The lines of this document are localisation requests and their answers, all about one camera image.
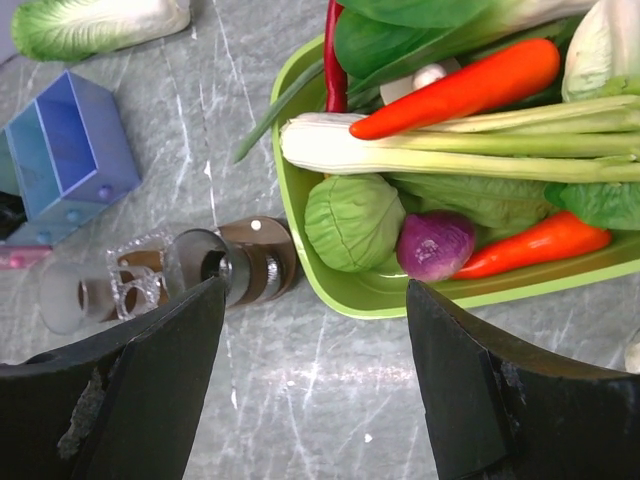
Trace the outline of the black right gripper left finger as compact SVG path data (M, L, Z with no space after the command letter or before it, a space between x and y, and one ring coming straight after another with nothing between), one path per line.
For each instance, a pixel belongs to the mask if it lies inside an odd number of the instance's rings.
M5 479L179 479L225 313L209 279L138 318L1 368Z

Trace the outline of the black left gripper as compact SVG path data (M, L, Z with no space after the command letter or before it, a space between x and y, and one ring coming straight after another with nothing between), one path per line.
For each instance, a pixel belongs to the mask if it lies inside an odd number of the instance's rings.
M0 239L7 240L15 231L27 222L22 198L6 192L0 192Z

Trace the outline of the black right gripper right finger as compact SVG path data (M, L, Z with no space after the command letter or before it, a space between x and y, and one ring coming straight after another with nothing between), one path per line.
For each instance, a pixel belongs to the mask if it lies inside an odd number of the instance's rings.
M406 309L441 479L635 479L639 378L526 342L411 281Z

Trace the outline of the frosted clear glass cup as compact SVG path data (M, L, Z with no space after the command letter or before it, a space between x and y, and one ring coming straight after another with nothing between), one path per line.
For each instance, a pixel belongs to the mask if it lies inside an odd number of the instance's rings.
M69 335L115 317L109 270L103 265L57 261L40 282L40 312L46 327Z

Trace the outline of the clear textured plastic holder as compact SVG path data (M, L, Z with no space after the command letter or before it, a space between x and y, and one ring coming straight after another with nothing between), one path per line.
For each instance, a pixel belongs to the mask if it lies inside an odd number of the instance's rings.
M120 320L131 320L168 302L163 268L165 253L177 234L175 226L158 227L106 250Z

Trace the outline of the dark glass cup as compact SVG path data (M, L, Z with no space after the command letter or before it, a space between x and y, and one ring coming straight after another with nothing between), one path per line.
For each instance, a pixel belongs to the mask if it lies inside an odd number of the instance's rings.
M228 307L242 297L231 247L216 233L192 228L179 233L164 252L163 277L170 298L211 279L223 281Z

